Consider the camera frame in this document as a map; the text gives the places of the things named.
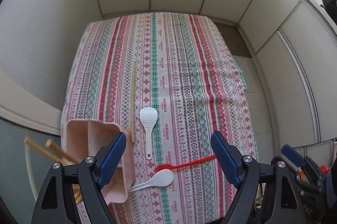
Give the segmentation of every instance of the floor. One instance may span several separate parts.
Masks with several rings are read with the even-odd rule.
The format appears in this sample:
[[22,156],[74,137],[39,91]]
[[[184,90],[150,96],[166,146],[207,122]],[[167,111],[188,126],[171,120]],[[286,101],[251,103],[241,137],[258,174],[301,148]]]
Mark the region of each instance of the floor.
[[260,77],[250,52],[236,27],[215,23],[247,83],[247,102],[257,143],[259,162],[268,163],[275,155],[273,130]]

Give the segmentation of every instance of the screw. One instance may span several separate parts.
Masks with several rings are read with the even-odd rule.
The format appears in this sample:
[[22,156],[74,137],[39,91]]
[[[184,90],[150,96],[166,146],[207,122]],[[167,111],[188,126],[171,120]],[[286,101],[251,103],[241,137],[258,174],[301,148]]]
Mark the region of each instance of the screw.
[[54,164],[53,164],[53,168],[54,169],[57,169],[58,167],[60,167],[61,166],[61,164],[59,163],[59,162],[55,162]]
[[85,162],[86,162],[86,163],[92,163],[94,160],[95,160],[94,157],[87,157],[87,158],[85,159]]
[[285,163],[283,161],[279,161],[277,165],[280,166],[281,168],[285,167]]
[[251,156],[244,156],[244,157],[243,157],[243,160],[244,160],[245,162],[252,162],[252,161],[253,161],[253,158],[252,158]]

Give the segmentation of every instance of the pink plastic container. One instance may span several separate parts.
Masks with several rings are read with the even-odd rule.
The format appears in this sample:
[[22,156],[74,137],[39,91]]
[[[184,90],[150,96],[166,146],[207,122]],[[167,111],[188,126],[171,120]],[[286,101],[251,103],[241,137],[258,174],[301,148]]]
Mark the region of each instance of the pink plastic container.
[[102,189],[107,204],[124,203],[135,182],[130,132],[126,129],[121,130],[116,123],[84,119],[69,120],[65,131],[65,152],[78,161],[82,161],[87,156],[95,156],[98,150],[109,144],[113,136],[120,131],[126,135],[126,149],[110,183]]

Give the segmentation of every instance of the patterned fabric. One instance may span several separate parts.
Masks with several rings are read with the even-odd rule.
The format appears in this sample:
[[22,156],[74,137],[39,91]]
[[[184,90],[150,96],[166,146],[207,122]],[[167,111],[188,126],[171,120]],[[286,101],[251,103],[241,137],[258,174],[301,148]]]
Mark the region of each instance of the patterned fabric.
[[[207,17],[144,13],[90,23],[70,73],[62,128],[69,119],[134,126],[136,184],[153,176],[157,165],[211,155],[210,136],[217,130],[242,154],[257,157],[241,73]],[[158,111],[152,160],[145,159],[145,133],[139,121],[146,106]],[[209,223],[225,215],[234,195],[213,160],[175,170],[170,186],[131,193],[126,203],[109,208],[123,224]]]

